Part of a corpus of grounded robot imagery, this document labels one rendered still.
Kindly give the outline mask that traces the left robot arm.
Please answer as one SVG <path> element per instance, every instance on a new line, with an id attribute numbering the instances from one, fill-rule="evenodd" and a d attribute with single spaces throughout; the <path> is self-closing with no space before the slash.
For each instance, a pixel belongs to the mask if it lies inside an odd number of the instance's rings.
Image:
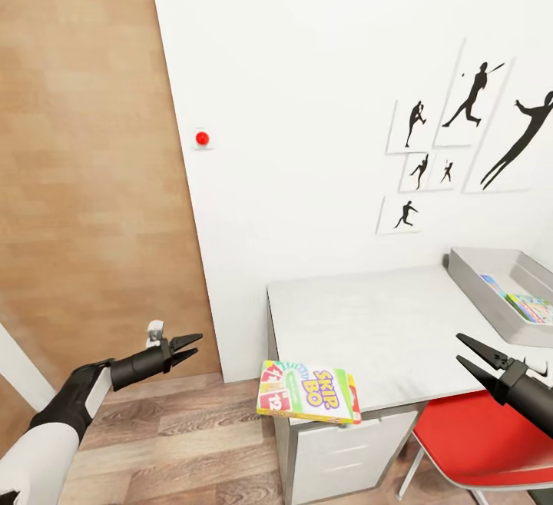
<path id="1" fill-rule="evenodd" d="M 26 432 L 0 460 L 0 505 L 58 505 L 75 454 L 103 400 L 113 391 L 163 372 L 198 352 L 181 348 L 202 333 L 163 338 L 164 322 L 151 321 L 147 350 L 109 358 L 72 371 L 61 391 L 30 421 Z"/>

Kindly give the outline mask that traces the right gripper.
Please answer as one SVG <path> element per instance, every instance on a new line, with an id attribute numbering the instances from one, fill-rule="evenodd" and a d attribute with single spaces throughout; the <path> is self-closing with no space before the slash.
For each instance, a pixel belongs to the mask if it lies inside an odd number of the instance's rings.
<path id="1" fill-rule="evenodd" d="M 502 406 L 506 403 L 553 438 L 553 390 L 529 377 L 529 366 L 523 361 L 509 357 L 493 347 L 463 333 L 456 337 L 470 347 L 479 357 L 496 371 L 503 369 L 500 378 L 494 377 L 468 358 L 457 355 L 455 358 L 479 383 L 487 388 L 495 401 Z"/>

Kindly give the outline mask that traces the board game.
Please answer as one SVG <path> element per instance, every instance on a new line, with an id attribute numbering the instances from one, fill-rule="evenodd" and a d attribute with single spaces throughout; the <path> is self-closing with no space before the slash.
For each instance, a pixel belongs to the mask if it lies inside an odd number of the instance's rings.
<path id="1" fill-rule="evenodd" d="M 493 278 L 491 276 L 482 275 L 482 277 L 486 280 L 486 282 L 488 282 L 491 286 L 493 286 L 493 288 L 497 292 L 499 292 L 499 294 L 505 299 L 505 292 L 502 291 L 502 289 L 498 286 L 498 284 L 496 284 L 496 282 L 493 280 Z"/>
<path id="2" fill-rule="evenodd" d="M 505 299 L 527 321 L 553 324 L 553 307 L 543 297 L 505 294 Z"/>
<path id="3" fill-rule="evenodd" d="M 344 367 L 264 360 L 257 413 L 360 425 L 354 376 Z"/>

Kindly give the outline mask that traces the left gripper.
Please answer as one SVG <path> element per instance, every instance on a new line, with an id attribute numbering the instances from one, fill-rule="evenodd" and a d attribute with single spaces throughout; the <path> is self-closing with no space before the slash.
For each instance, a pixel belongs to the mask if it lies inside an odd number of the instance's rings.
<path id="1" fill-rule="evenodd" d="M 153 377 L 160 372 L 168 374 L 171 367 L 175 367 L 183 360 L 193 356 L 198 352 L 198 348 L 181 351 L 178 354 L 176 352 L 201 338 L 203 338 L 202 333 L 174 337 L 171 338 L 171 341 L 162 338 L 159 346 L 150 347 L 150 349 L 131 355 L 134 382 L 139 384 L 145 378 Z"/>

